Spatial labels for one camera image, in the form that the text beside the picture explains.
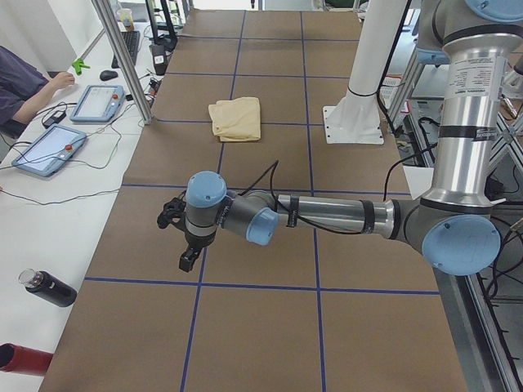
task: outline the computer mouse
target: computer mouse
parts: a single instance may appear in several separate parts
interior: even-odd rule
[[[111,71],[110,69],[106,69],[105,71],[100,72],[100,80],[103,82],[106,82],[108,80],[114,79],[118,77],[118,72]]]

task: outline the keyboard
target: keyboard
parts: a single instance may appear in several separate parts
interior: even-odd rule
[[[122,31],[123,41],[131,55],[132,63],[136,65],[136,58],[138,57],[138,47],[140,46],[140,32],[139,31]],[[116,56],[113,57],[111,68],[120,68]]]

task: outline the folded cloth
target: folded cloth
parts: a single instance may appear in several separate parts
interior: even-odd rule
[[[236,100],[219,100],[209,105],[212,133],[220,141],[260,140],[260,101],[245,96]]]

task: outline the device screen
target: device screen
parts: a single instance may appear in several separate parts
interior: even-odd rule
[[[36,145],[31,146],[31,149],[18,159],[18,164],[43,171],[77,136],[78,133],[55,127]]]
[[[114,87],[91,87],[76,117],[98,118],[107,110],[114,94]]]

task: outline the light blue tablet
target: light blue tablet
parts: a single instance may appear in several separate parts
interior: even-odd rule
[[[122,86],[87,86],[69,118],[75,123],[107,123],[118,112],[123,98]]]
[[[86,139],[85,132],[53,124],[11,165],[38,176],[49,177],[64,166]]]

